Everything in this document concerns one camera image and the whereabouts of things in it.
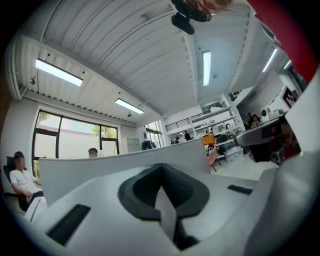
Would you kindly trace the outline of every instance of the white t-shirt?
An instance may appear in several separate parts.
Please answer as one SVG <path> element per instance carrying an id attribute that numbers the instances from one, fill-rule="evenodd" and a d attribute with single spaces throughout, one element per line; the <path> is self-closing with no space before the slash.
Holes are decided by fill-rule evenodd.
<path id="1" fill-rule="evenodd" d="M 16 184 L 19 189 L 29 191 L 32 194 L 42 190 L 34 184 L 37 178 L 28 170 L 23 170 L 23 172 L 17 169 L 12 170 L 10 172 L 10 180 L 11 184 Z"/>

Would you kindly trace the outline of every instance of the black rubber part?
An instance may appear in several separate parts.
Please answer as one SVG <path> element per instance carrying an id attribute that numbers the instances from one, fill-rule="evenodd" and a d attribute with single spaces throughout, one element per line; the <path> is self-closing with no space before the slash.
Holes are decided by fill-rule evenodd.
<path id="1" fill-rule="evenodd" d="M 233 190 L 242 194 L 250 195 L 253 191 L 251 188 L 243 187 L 243 186 L 237 186 L 237 185 L 230 185 L 227 187 L 229 190 Z"/>
<path id="2" fill-rule="evenodd" d="M 65 246 L 90 209 L 88 206 L 77 204 L 47 233 L 47 236 Z"/>
<path id="3" fill-rule="evenodd" d="M 209 189 L 202 182 L 167 164 L 156 164 L 124 181 L 118 197 L 136 218 L 160 221 L 160 211 L 155 209 L 160 187 L 170 199 L 178 219 L 199 214 L 210 197 Z"/>

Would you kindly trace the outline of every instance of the man in white shirt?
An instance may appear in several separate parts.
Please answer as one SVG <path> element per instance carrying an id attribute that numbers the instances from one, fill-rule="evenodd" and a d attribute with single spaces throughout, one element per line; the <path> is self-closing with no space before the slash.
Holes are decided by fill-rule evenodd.
<path id="1" fill-rule="evenodd" d="M 25 170 L 26 161 L 22 152 L 18 151 L 14 154 L 15 170 L 10 172 L 10 181 L 12 188 L 16 194 L 23 194 L 29 204 L 36 197 L 44 197 L 44 193 L 40 187 L 40 180 L 33 174 Z"/>

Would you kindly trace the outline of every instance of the white cabinet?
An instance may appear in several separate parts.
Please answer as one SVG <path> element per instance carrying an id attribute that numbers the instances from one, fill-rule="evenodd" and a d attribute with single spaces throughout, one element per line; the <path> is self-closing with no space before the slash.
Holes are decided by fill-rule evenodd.
<path id="1" fill-rule="evenodd" d="M 141 145 L 138 138 L 123 138 L 121 142 L 123 154 L 141 151 Z"/>

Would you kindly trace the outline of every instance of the corrugated metal ceiling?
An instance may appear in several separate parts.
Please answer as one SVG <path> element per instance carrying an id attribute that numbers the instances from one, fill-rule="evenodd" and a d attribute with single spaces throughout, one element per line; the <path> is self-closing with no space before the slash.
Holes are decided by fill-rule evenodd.
<path id="1" fill-rule="evenodd" d="M 236 4 L 212 17 L 210 22 L 192 21 L 196 59 L 188 52 L 186 35 L 171 24 L 174 11 L 168 0 L 62 0 L 46 27 L 43 42 L 53 41 L 113 76 L 144 99 L 121 94 L 112 83 L 66 61 L 23 38 L 16 43 L 18 82 L 30 91 L 58 101 L 138 123 L 154 115 L 149 103 L 162 114 L 178 106 L 190 107 L 227 90 L 242 56 L 248 35 L 250 8 Z M 33 19 L 38 30 L 37 20 Z M 235 90 L 255 85 L 257 76 L 273 50 L 259 28 Z M 202 86 L 202 53 L 212 52 L 211 84 Z M 283 63 L 285 54 L 278 56 Z M 81 87 L 36 70 L 41 58 L 83 79 Z M 193 77 L 196 62 L 198 77 Z M 30 84 L 36 76 L 36 83 Z M 127 118 L 127 111 L 114 104 L 117 98 L 141 108 L 142 116 Z"/>

